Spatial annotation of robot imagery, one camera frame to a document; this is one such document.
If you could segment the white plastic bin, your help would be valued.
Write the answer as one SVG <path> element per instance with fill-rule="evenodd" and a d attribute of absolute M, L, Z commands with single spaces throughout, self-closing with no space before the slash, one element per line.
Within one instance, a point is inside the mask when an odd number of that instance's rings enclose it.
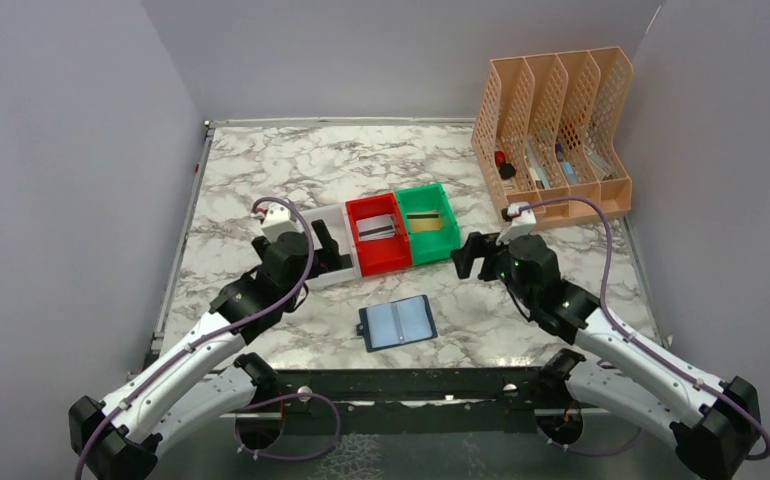
<path fill-rule="evenodd" d="M 355 251 L 352 235 L 345 207 L 343 204 L 333 204 L 302 211 L 303 217 L 311 227 L 315 249 L 320 247 L 320 242 L 312 228 L 314 220 L 323 220 L 329 229 L 331 236 L 337 241 L 342 255 L 344 268 L 335 272 L 312 272 L 309 275 L 307 285 L 311 289 L 324 289 L 333 285 L 357 280 L 361 277 L 358 257 Z"/>

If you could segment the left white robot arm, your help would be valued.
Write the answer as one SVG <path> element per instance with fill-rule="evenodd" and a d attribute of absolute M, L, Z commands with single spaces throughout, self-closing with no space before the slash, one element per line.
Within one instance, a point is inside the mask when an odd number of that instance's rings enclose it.
<path fill-rule="evenodd" d="M 292 399 L 264 359 L 242 350 L 301 306 L 308 280 L 341 266 L 338 244 L 315 220 L 266 232 L 253 247 L 260 264 L 222 287 L 173 348 L 102 399 L 83 396 L 70 407 L 75 478 L 145 479 L 194 429 Z"/>

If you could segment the peach file organizer rack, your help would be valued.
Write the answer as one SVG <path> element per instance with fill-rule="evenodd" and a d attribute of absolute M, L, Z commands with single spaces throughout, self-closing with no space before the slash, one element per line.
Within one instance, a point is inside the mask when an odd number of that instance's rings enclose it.
<path fill-rule="evenodd" d="M 490 60 L 471 144 L 495 209 L 538 203 L 539 229 L 597 221 L 583 199 L 611 220 L 628 214 L 632 179 L 614 137 L 632 79 L 632 63 L 619 47 Z M 527 141 L 549 180 L 545 189 L 534 183 Z M 584 145 L 615 168 L 611 178 L 595 176 Z M 496 150 L 516 167 L 513 179 L 500 178 Z"/>

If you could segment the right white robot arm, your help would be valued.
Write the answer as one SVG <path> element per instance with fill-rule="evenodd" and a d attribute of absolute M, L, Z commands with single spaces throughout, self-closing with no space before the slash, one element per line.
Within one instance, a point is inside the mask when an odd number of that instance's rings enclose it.
<path fill-rule="evenodd" d="M 461 279 L 476 259 L 478 277 L 499 281 L 527 318 L 566 344 L 540 370 L 548 405 L 568 401 L 605 409 L 660 438 L 701 479 L 731 479 L 761 438 L 756 388 L 724 381 L 679 359 L 618 320 L 600 299 L 562 277 L 538 235 L 507 244 L 472 232 L 450 258 Z"/>

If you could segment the navy blue card holder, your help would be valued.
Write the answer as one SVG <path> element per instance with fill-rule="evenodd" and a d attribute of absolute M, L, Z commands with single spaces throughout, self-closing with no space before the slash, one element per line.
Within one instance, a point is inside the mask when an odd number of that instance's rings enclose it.
<path fill-rule="evenodd" d="M 356 334 L 369 353 L 438 337 L 427 295 L 361 308 Z"/>

